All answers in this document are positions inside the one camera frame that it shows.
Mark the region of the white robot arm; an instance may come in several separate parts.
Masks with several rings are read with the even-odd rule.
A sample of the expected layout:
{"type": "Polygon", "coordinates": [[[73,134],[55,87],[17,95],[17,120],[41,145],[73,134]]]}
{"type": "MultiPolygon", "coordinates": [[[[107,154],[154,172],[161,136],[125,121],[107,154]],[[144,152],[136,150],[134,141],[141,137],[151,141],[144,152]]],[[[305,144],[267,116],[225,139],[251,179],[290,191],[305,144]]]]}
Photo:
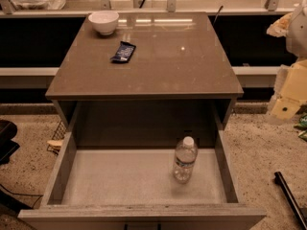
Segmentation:
{"type": "Polygon", "coordinates": [[[290,120],[307,102],[307,0],[271,24],[267,34],[285,36],[287,51],[297,57],[291,66],[280,66],[268,107],[271,117],[290,120]]]}

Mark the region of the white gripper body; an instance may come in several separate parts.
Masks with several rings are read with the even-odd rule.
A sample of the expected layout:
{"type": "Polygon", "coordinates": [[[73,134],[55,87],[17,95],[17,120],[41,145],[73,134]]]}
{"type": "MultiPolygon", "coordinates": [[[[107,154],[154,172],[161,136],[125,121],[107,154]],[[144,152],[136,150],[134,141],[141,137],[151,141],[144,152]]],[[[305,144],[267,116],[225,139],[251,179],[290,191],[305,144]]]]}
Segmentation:
{"type": "Polygon", "coordinates": [[[307,104],[307,59],[291,66],[281,65],[275,79],[268,114],[278,120],[290,120],[307,104]]]}

